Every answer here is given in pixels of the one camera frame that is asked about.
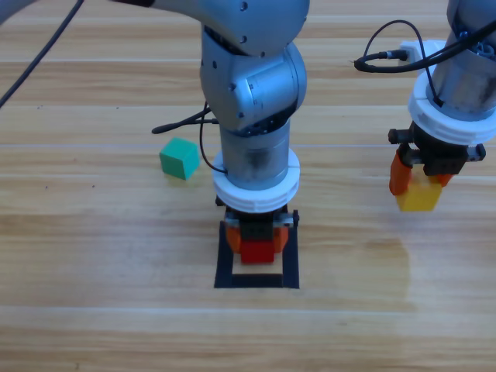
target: white ring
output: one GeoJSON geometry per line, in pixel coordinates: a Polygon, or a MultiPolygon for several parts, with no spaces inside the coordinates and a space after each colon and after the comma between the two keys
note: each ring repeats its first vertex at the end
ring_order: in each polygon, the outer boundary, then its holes
{"type": "Polygon", "coordinates": [[[496,135],[496,114],[476,122],[464,122],[444,115],[427,99],[429,81],[427,73],[415,83],[408,110],[413,121],[438,140],[455,145],[475,146],[491,140],[496,135]]]}
{"type": "MultiPolygon", "coordinates": [[[[213,165],[223,165],[222,152],[217,154],[213,165]]],[[[224,173],[213,170],[217,196],[230,208],[245,213],[267,213],[284,207],[298,192],[300,185],[300,161],[293,150],[289,150],[288,174],[284,180],[267,190],[252,191],[238,188],[232,184],[224,173]]]]}

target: table surface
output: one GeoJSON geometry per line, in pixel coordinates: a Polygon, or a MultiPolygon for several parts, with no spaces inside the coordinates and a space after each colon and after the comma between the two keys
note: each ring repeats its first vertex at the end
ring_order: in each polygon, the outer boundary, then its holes
{"type": "MultiPolygon", "coordinates": [[[[1,91],[72,5],[41,0],[0,28],[1,91]]],[[[150,134],[202,107],[200,27],[87,0],[0,111],[0,371],[494,372],[494,142],[435,212],[401,214],[387,133],[411,122],[415,75],[351,62],[392,19],[446,38],[445,14],[445,0],[312,0],[291,130],[301,290],[216,290],[209,169],[183,182],[158,157],[198,127],[150,134]]],[[[394,26],[373,49],[413,38],[394,26]]],[[[205,142],[212,158],[216,128],[205,142]]]]}

